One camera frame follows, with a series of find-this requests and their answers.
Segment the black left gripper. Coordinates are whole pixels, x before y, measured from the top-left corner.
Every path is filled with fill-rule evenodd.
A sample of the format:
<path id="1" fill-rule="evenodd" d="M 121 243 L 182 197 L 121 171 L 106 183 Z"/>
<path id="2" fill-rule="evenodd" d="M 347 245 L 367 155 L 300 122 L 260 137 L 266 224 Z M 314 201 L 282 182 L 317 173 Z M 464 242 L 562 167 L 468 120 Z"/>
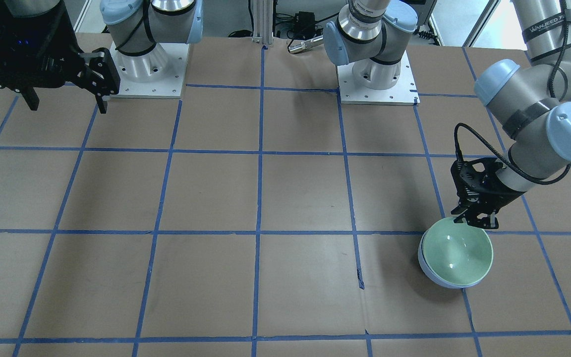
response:
<path id="1" fill-rule="evenodd" d="M 456 224 L 499 228 L 500 209 L 524 194 L 501 183 L 497 176 L 500 167 L 501 162 L 490 157 L 454 161 L 451 174 L 458 204 L 451 214 Z"/>

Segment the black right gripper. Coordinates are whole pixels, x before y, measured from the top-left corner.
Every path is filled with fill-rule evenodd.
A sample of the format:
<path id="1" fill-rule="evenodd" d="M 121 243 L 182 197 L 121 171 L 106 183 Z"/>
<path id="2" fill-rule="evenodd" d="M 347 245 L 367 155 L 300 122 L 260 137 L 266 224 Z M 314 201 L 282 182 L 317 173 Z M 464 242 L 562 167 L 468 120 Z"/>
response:
<path id="1" fill-rule="evenodd" d="M 78 45 L 66 11 L 30 17 L 0 13 L 0 88 L 19 91 L 37 111 L 35 88 L 59 88 L 73 83 L 95 95 L 105 115 L 109 95 L 118 93 L 120 77 L 107 48 L 85 52 Z"/>

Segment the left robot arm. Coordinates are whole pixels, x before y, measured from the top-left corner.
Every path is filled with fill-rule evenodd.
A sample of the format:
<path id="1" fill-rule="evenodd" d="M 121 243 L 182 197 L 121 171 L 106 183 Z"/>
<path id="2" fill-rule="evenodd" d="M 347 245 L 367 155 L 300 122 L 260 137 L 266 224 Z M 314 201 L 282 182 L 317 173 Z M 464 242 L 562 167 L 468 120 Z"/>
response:
<path id="1" fill-rule="evenodd" d="M 512 59 L 492 64 L 474 92 L 514 141 L 507 156 L 466 161 L 458 139 L 451 174 L 458 204 L 454 222 L 497 229 L 497 214 L 551 176 L 571 167 L 571 5 L 566 0 L 515 0 L 530 67 Z M 323 41 L 330 61 L 354 64 L 360 82 L 373 90 L 394 86 L 393 74 L 417 29 L 415 10 L 400 0 L 349 0 L 326 24 Z"/>

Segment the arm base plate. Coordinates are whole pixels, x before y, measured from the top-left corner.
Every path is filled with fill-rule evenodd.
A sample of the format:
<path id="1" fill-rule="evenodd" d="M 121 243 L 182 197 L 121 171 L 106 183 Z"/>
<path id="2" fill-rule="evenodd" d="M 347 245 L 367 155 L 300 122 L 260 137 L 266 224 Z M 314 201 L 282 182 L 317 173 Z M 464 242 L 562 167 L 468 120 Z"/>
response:
<path id="1" fill-rule="evenodd" d="M 413 106 L 420 103 L 408 55 L 383 65 L 363 59 L 336 67 L 341 102 L 360 105 Z"/>
<path id="2" fill-rule="evenodd" d="M 120 75 L 116 98 L 180 99 L 191 46 L 189 44 L 158 43 L 148 54 L 130 57 L 110 47 Z"/>

